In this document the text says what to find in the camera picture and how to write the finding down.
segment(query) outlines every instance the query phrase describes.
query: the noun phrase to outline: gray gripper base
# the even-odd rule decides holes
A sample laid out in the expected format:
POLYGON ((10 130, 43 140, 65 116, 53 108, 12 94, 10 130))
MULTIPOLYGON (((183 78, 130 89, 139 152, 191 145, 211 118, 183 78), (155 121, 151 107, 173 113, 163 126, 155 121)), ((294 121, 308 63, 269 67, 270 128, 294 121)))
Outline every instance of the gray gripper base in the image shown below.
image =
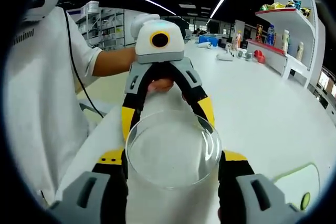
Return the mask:
POLYGON ((149 55, 136 55, 137 62, 140 64, 165 62, 173 60, 182 60, 184 57, 184 51, 181 52, 161 52, 159 54, 149 55))
POLYGON ((262 174, 236 178, 244 198, 247 224, 292 224, 302 212, 285 203, 283 192, 262 174))
POLYGON ((108 174, 84 172, 63 192, 50 212, 61 223, 99 224, 100 209, 108 174))
MULTIPOLYGON (((170 64, 175 66, 183 74, 191 88, 202 85, 202 81, 188 57, 183 57, 182 60, 170 61, 170 64)), ((125 93, 138 93, 140 82, 151 66, 151 63, 140 64, 137 61, 133 62, 127 77, 125 93)))

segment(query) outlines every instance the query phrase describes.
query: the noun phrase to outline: camera lens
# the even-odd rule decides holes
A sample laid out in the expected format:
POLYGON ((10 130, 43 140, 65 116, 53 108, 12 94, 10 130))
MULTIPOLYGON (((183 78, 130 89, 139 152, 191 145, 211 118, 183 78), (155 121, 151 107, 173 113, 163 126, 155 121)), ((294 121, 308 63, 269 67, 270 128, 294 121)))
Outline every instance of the camera lens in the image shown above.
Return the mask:
POLYGON ((164 47, 168 44, 168 37, 166 34, 156 34, 152 38, 152 43, 156 47, 164 47))

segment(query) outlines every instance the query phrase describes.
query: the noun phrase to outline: white table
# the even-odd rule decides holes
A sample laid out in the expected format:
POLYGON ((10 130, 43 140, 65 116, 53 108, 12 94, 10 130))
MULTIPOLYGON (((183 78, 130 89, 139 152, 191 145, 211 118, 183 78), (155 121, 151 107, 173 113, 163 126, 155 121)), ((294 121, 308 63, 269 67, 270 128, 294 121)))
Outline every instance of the white table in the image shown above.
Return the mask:
MULTIPOLYGON (((298 83, 282 81, 280 75, 256 62, 240 59, 218 61, 216 49, 187 44, 185 55, 191 58, 201 76, 204 90, 212 99, 215 126, 223 148, 244 154, 255 173, 263 173, 268 178, 313 162, 319 170, 321 186, 328 182, 336 162, 336 128, 308 90, 298 83)), ((165 109, 190 109, 181 99, 177 87, 166 94, 150 95, 142 116, 165 109)), ((82 172, 93 169, 101 154, 124 144, 120 121, 120 108, 115 107, 77 153, 61 182, 57 199, 82 172)), ((207 203, 208 207, 202 213, 206 215, 206 223, 219 223, 217 186, 214 182, 214 200, 207 203)), ((136 215, 145 215, 141 207, 135 207, 137 200, 131 189, 128 201, 133 204, 132 209, 128 207, 128 220, 136 220, 136 215)), ((162 199, 165 212, 159 211, 160 206, 153 203, 152 211, 157 217, 172 217, 177 223, 176 219, 181 220, 183 212, 189 215, 187 202, 181 203, 180 213, 176 214, 173 212, 176 207, 168 207, 168 201, 162 199)), ((188 223, 186 219, 179 222, 188 223)))

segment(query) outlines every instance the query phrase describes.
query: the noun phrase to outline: blue box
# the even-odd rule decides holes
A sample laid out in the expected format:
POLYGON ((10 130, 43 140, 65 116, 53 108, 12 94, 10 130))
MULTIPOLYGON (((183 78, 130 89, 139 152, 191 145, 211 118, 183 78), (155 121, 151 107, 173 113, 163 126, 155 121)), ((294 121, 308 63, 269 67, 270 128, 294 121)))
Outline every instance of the blue box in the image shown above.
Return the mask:
POLYGON ((218 39, 213 38, 213 37, 200 36, 198 39, 198 43, 203 43, 203 42, 210 42, 214 47, 217 47, 218 39))

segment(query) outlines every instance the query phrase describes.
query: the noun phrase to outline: clear glass bowl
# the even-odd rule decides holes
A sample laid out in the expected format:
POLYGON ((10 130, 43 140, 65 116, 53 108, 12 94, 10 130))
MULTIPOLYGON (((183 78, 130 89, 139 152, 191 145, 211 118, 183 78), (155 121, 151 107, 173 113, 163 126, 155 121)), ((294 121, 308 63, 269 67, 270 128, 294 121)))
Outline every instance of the clear glass bowl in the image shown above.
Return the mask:
POLYGON ((164 188, 203 181, 218 165, 220 154, 216 130, 186 111, 162 111, 143 118, 126 142, 129 168, 164 188))

